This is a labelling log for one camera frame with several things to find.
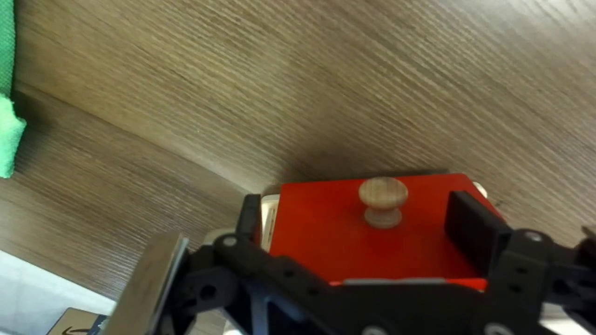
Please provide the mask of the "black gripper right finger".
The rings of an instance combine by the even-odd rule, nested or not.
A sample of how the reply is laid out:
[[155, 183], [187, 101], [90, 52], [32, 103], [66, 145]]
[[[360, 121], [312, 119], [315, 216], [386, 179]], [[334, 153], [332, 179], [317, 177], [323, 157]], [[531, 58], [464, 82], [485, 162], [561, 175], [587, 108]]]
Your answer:
[[468, 192], [451, 192], [446, 233], [487, 277], [491, 302], [595, 311], [595, 261], [548, 235], [511, 229]]

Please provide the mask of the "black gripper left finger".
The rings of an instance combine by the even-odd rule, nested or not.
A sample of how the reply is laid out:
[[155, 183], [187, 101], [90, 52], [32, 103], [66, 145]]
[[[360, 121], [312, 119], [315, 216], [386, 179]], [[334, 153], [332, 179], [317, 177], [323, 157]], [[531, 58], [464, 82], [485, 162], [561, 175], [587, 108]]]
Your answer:
[[271, 335], [271, 292], [260, 281], [269, 261], [261, 248], [261, 197], [250, 194], [232, 233], [185, 253], [166, 304], [174, 335], [187, 335], [211, 311], [222, 311], [247, 335]]

